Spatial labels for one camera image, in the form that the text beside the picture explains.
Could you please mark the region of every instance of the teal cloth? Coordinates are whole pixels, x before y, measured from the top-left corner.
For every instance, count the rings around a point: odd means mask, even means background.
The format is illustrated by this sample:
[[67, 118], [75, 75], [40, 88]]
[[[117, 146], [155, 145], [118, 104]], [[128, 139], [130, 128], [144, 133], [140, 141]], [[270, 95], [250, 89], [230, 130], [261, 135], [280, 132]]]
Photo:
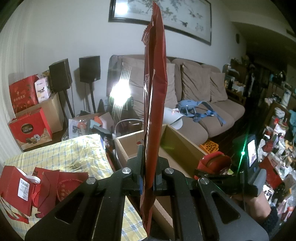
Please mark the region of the teal cloth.
[[293, 133], [293, 136], [296, 134], [296, 112], [293, 110], [289, 110], [291, 113], [289, 127]]

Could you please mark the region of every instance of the red paper bag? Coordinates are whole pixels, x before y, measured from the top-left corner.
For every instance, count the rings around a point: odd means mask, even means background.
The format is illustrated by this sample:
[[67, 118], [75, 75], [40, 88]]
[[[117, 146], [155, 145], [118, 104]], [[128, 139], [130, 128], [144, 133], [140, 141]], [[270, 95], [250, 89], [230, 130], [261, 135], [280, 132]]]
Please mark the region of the red paper bag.
[[34, 86], [36, 80], [38, 77], [32, 75], [9, 86], [11, 103], [15, 113], [38, 104]]
[[40, 212], [35, 216], [42, 218], [55, 207], [57, 197], [62, 201], [89, 175], [87, 172], [60, 172], [35, 167], [33, 176], [41, 179], [41, 185], [35, 189], [34, 203], [38, 203], [37, 208]]
[[[27, 216], [31, 216], [32, 213], [33, 190], [34, 184], [30, 182], [16, 167], [4, 167], [0, 177], [0, 196], [11, 206]], [[15, 215], [19, 217], [19, 221], [23, 221], [22, 218], [24, 217], [16, 213]]]
[[52, 141], [52, 131], [42, 108], [12, 120], [9, 127], [23, 150]]

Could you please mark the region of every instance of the barcode sticker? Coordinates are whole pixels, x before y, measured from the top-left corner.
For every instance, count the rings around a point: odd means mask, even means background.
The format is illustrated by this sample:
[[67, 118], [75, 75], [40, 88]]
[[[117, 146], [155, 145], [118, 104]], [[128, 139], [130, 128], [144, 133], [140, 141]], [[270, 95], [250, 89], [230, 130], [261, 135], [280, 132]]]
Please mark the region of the barcode sticker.
[[20, 198], [28, 201], [29, 187], [30, 187], [30, 184], [21, 178], [17, 195]]

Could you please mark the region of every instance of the bird painting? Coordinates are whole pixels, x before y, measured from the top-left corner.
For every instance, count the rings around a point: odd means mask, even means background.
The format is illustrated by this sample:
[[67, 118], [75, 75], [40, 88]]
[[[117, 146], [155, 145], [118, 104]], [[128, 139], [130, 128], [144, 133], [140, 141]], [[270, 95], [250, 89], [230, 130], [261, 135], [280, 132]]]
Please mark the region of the bird painting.
[[188, 24], [188, 23], [183, 22], [183, 21], [181, 21], [181, 20], [180, 20], [180, 22], [182, 23], [182, 25], [183, 25], [184, 27], [187, 27], [187, 24]]

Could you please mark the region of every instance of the sofa cushion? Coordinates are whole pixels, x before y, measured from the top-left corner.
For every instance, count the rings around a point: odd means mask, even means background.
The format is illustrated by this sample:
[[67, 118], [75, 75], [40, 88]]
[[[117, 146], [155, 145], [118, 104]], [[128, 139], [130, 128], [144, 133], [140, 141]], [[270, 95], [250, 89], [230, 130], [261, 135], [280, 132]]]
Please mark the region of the sofa cushion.
[[[222, 126], [215, 116], [207, 116], [199, 121], [199, 124], [207, 131], [209, 138], [211, 138], [230, 129], [234, 124], [234, 118], [213, 103], [209, 103], [209, 105], [226, 121], [226, 124]], [[200, 104], [195, 109], [198, 113], [205, 113], [208, 110], [203, 104]]]
[[220, 69], [213, 66], [213, 65], [202, 64], [202, 67], [205, 68], [205, 69], [210, 69], [214, 73], [221, 73]]
[[182, 99], [182, 80], [181, 80], [181, 65], [183, 63], [189, 63], [191, 65], [194, 65], [196, 67], [201, 68], [201, 65], [197, 62], [186, 60], [183, 58], [176, 58], [172, 60], [172, 64], [176, 64], [175, 67], [175, 91], [177, 100], [180, 101]]
[[229, 99], [215, 102], [215, 105], [230, 114], [234, 118], [234, 121], [241, 118], [245, 112], [245, 108], [241, 104], [235, 103]]
[[208, 139], [207, 131], [190, 117], [182, 117], [183, 125], [178, 131], [195, 145], [203, 144]]
[[183, 63], [182, 99], [194, 101], [210, 101], [210, 69], [197, 68]]
[[227, 100], [227, 93], [224, 87], [225, 74], [211, 72], [211, 102]]
[[[144, 115], [144, 60], [123, 57], [123, 66], [131, 66], [129, 87], [133, 97], [134, 110], [139, 117]], [[175, 64], [167, 63], [168, 88], [165, 97], [165, 106], [176, 108], [177, 97], [175, 94]]]

